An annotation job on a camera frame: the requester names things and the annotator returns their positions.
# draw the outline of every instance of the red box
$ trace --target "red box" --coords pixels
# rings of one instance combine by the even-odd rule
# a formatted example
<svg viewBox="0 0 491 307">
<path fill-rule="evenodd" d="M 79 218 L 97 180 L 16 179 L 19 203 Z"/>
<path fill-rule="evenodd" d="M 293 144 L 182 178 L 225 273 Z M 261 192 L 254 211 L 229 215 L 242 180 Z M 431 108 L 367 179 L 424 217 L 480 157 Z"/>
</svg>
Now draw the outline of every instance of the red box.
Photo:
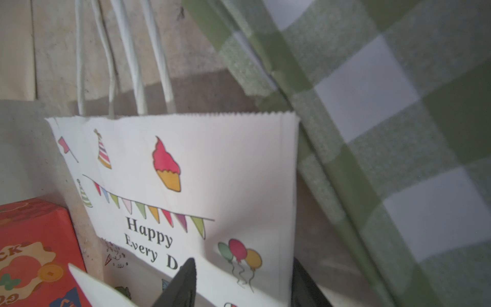
<svg viewBox="0 0 491 307">
<path fill-rule="evenodd" d="M 0 306 L 90 306 L 68 270 L 85 266 L 66 209 L 37 198 L 2 205 L 0 234 Z"/>
</svg>

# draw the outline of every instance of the yellow balloon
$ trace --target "yellow balloon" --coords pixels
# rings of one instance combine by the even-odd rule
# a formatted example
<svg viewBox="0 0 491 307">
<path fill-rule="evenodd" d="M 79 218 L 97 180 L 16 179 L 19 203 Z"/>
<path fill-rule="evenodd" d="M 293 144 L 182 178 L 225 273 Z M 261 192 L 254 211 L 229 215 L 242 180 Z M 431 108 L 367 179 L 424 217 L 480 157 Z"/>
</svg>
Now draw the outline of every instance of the yellow balloon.
<svg viewBox="0 0 491 307">
<path fill-rule="evenodd" d="M 255 250 L 247 249 L 247 256 L 245 261 L 250 266 L 250 269 L 255 271 L 263 265 L 263 260 L 261 256 Z"/>
</svg>

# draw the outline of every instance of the striped party hat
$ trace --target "striped party hat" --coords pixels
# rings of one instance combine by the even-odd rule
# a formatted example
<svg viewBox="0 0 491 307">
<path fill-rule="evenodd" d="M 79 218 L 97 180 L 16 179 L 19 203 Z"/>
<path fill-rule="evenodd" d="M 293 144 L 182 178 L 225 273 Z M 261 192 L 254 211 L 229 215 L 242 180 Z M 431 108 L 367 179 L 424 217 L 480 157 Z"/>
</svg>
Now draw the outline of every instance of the striped party hat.
<svg viewBox="0 0 491 307">
<path fill-rule="evenodd" d="M 80 195 L 82 196 L 83 204 L 86 205 L 87 207 L 92 208 L 92 204 L 90 203 L 90 200 L 87 197 L 87 194 L 85 194 L 85 191 L 82 189 L 82 184 L 80 183 L 80 180 L 77 179 L 77 182 L 79 183 Z"/>
<path fill-rule="evenodd" d="M 111 168 L 111 163 L 109 162 L 108 153 L 104 148 L 104 144 L 102 144 L 102 136 L 97 132 L 97 129 L 94 129 L 95 134 L 97 134 L 97 138 L 99 141 L 99 156 L 97 159 L 107 168 Z"/>
</svg>

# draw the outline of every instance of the red balloon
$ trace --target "red balloon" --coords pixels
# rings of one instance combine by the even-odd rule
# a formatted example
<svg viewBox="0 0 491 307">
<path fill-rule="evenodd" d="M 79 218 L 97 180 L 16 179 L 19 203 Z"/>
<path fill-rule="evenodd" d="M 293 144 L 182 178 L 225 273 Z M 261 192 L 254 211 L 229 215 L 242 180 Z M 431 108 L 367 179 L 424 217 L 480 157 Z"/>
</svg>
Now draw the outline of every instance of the red balloon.
<svg viewBox="0 0 491 307">
<path fill-rule="evenodd" d="M 241 241 L 230 239 L 228 241 L 228 247 L 232 254 L 237 258 L 237 262 L 240 262 L 247 257 L 247 249 Z"/>
</svg>

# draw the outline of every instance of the checkered blanket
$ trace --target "checkered blanket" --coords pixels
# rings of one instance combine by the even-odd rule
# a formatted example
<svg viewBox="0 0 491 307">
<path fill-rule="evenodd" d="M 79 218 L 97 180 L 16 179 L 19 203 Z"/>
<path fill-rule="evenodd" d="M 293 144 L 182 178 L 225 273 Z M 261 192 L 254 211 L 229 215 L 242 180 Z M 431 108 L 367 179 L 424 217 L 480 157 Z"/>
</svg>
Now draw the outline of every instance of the checkered blanket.
<svg viewBox="0 0 491 307">
<path fill-rule="evenodd" d="M 491 5 L 183 0 L 387 306 L 491 306 Z"/>
</svg>

